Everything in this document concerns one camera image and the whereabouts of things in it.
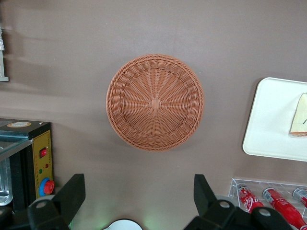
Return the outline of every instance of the screw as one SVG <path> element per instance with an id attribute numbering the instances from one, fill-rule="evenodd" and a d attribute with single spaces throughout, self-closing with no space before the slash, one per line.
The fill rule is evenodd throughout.
<path id="1" fill-rule="evenodd" d="M 230 208 L 230 205 L 226 201 L 221 201 L 220 206 L 223 208 Z"/>
<path id="2" fill-rule="evenodd" d="M 39 202 L 37 205 L 36 205 L 36 208 L 41 208 L 41 207 L 45 207 L 47 204 L 46 201 L 42 201 L 42 202 Z"/>
<path id="3" fill-rule="evenodd" d="M 264 208 L 259 209 L 259 213 L 261 215 L 265 216 L 265 217 L 270 217 L 271 216 L 271 213 L 268 210 L 264 209 Z"/>

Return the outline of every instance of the woven basket rim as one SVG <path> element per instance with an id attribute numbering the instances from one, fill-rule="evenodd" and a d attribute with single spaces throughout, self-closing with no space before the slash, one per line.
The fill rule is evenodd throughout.
<path id="1" fill-rule="evenodd" d="M 151 60 L 159 60 L 159 61 L 164 61 L 164 62 L 169 62 L 172 64 L 175 64 L 176 66 L 179 66 L 181 69 L 184 70 L 185 73 L 189 74 L 189 80 L 192 80 L 193 83 L 196 86 L 197 89 L 197 93 L 199 96 L 199 103 L 200 103 L 200 109 L 197 111 L 197 121 L 196 124 L 194 126 L 194 128 L 192 128 L 191 130 L 189 130 L 188 134 L 185 135 L 180 141 L 176 141 L 174 143 L 169 143 L 165 146 L 159 146 L 159 147 L 155 147 L 155 146 L 144 146 L 143 144 L 140 143 L 136 143 L 135 141 L 131 140 L 129 137 L 127 137 L 126 133 L 121 130 L 118 127 L 118 124 L 115 121 L 115 116 L 113 114 L 111 105 L 112 105 L 112 97 L 113 97 L 113 91 L 114 89 L 112 88 L 112 86 L 114 86 L 114 84 L 116 84 L 119 80 L 122 74 L 124 74 L 131 66 L 135 66 L 137 64 L 146 62 L 146 61 L 151 61 Z M 202 116 L 203 116 L 203 112 L 204 112 L 204 92 L 200 83 L 200 80 L 198 79 L 197 75 L 195 74 L 195 72 L 188 67 L 184 62 L 182 62 L 181 60 L 172 57 L 170 55 L 165 55 L 165 54 L 147 54 L 147 55 L 143 55 L 140 57 L 137 57 L 129 62 L 127 62 L 125 65 L 123 65 L 114 75 L 110 86 L 107 90 L 107 96 L 106 96 L 106 111 L 107 111 L 107 116 L 109 118 L 109 121 L 111 123 L 112 128 L 115 130 L 115 132 L 128 144 L 132 145 L 133 147 L 142 149 L 142 150 L 148 150 L 148 151 L 165 151 L 165 150 L 170 150 L 182 143 L 184 143 L 187 139 L 189 139 L 192 134 L 196 131 L 196 129 L 198 128 L 201 120 L 202 120 Z"/>

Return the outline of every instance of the label sticker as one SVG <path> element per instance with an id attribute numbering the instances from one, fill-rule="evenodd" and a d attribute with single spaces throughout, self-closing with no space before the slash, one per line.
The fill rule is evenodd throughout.
<path id="1" fill-rule="evenodd" d="M 22 127 L 27 127 L 30 126 L 31 123 L 30 122 L 14 122 L 14 123 L 10 123 L 7 125 L 7 127 L 10 128 L 22 128 Z"/>

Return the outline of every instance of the bread slice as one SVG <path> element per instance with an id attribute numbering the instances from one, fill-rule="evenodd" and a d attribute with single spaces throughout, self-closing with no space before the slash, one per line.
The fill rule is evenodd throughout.
<path id="1" fill-rule="evenodd" d="M 298 101 L 290 135 L 294 137 L 307 136 L 307 93 L 303 93 Z"/>

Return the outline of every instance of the bottle label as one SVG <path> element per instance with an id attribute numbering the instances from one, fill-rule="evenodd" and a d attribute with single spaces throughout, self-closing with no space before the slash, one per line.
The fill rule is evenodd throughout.
<path id="1" fill-rule="evenodd" d="M 301 202 L 302 202 L 302 204 L 305 206 L 306 205 L 306 197 L 302 197 L 302 199 L 301 199 Z"/>
<path id="2" fill-rule="evenodd" d="M 252 212 L 255 207 L 263 207 L 262 202 L 252 194 L 250 189 L 245 184 L 238 184 L 238 196 L 247 212 Z"/>
<path id="3" fill-rule="evenodd" d="M 263 194 L 263 198 L 266 199 L 270 204 L 273 203 L 274 199 L 268 191 L 265 191 Z"/>
<path id="4" fill-rule="evenodd" d="M 277 201 L 281 204 L 281 205 L 288 205 L 289 202 L 283 198 L 278 198 Z"/>

